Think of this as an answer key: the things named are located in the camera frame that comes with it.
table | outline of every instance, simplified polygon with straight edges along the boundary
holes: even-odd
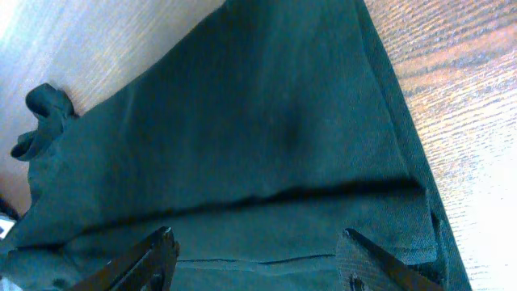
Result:
[[[0,193],[30,205],[8,153],[42,82],[79,114],[149,68],[223,0],[0,2]],[[517,1],[366,0],[475,289],[510,288],[517,255]]]

fabric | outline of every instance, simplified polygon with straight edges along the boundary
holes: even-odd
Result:
[[[27,107],[38,129],[11,153],[32,206],[0,242],[23,289],[71,286],[160,226],[182,245],[173,289],[340,289],[345,227],[469,289],[359,0],[228,1],[83,117],[47,84]]]

garment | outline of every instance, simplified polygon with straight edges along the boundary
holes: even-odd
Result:
[[[345,227],[469,289],[360,0],[228,1],[81,118],[48,84],[27,107],[38,129],[12,155],[33,202],[0,243],[24,289],[71,286],[160,226],[182,245],[173,289],[342,288]]]

dark object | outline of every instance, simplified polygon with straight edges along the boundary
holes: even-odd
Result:
[[[170,227],[161,227],[128,253],[69,289],[82,290],[169,290],[179,255]]]
[[[368,252],[372,254],[374,258],[377,259],[378,263],[382,270],[388,274],[388,276],[393,279],[399,286],[401,286],[404,290],[414,291],[414,290],[435,290],[435,291],[443,291],[443,288],[426,277],[418,274],[417,272],[406,267],[400,260],[390,255],[387,251],[383,250],[381,247],[377,246],[371,240],[360,234],[359,232],[353,229],[346,229],[346,234],[352,237],[356,242],[358,242],[362,247],[366,248]],[[353,290],[362,290],[357,289],[358,279],[351,278],[351,288]]]

dark green fabric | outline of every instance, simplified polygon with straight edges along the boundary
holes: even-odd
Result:
[[[49,85],[27,107],[39,126],[12,155],[33,204],[0,243],[25,289],[74,284],[159,226],[182,244],[173,289],[338,288],[345,227],[469,289],[359,0],[228,1],[80,119]]]

